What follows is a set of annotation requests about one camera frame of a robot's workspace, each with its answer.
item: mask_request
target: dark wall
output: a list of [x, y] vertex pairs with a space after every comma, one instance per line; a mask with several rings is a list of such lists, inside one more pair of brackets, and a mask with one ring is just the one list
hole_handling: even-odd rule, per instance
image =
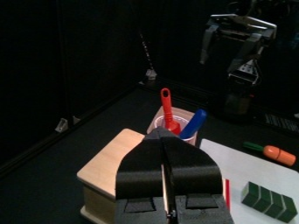
[[128, 1], [0, 1], [0, 167], [144, 78]]
[[128, 1], [59, 1], [70, 109], [80, 118], [146, 74], [146, 54]]
[[54, 1], [2, 1], [0, 164], [47, 137], [66, 116]]

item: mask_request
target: green block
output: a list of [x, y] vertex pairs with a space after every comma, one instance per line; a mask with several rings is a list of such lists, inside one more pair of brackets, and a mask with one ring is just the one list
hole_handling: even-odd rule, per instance
[[263, 213], [269, 207], [271, 206], [273, 202], [271, 202], [271, 193], [270, 191], [261, 186], [259, 187], [259, 199], [257, 204], [254, 205], [254, 208]]
[[285, 202], [285, 211], [282, 214], [278, 215], [278, 219], [283, 222], [290, 222], [291, 219], [297, 216], [298, 212], [295, 209], [295, 202], [294, 200], [283, 195], [283, 202]]
[[277, 192], [271, 192], [271, 197], [273, 197], [273, 205], [266, 210], [266, 215], [275, 218], [285, 211], [285, 204], [281, 194], [278, 194]]
[[253, 207], [258, 202], [259, 197], [259, 186], [253, 182], [247, 182], [246, 187], [242, 191], [242, 203]]

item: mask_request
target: blue marker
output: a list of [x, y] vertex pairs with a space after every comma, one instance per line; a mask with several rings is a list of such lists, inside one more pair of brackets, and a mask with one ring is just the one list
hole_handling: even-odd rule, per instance
[[202, 128], [202, 125], [206, 121], [206, 117], [207, 117], [207, 112], [203, 109], [199, 109], [190, 122], [187, 123], [185, 129], [182, 130], [182, 133], [179, 135], [181, 139], [187, 139], [190, 137], [193, 137], [193, 135], [195, 134], [195, 132]]

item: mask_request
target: black floor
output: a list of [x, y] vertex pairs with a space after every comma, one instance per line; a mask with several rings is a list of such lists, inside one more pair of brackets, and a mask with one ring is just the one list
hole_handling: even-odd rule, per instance
[[[173, 101], [178, 108], [195, 105]], [[82, 183], [76, 173], [124, 128], [146, 134], [161, 108], [159, 94], [138, 88], [0, 182], [0, 223], [90, 223], [80, 216]], [[242, 150], [242, 143], [274, 144], [298, 155], [298, 137], [255, 125], [238, 125], [209, 116], [198, 136]]]

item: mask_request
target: white table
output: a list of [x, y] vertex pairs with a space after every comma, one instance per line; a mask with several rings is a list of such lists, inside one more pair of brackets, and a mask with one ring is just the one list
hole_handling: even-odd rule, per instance
[[[202, 139], [201, 149], [218, 163], [222, 177], [230, 181], [230, 211], [237, 224], [283, 224], [241, 203], [241, 192], [249, 181], [294, 199], [299, 209], [299, 173], [250, 156], [219, 143]], [[290, 224], [299, 223], [299, 214]]]

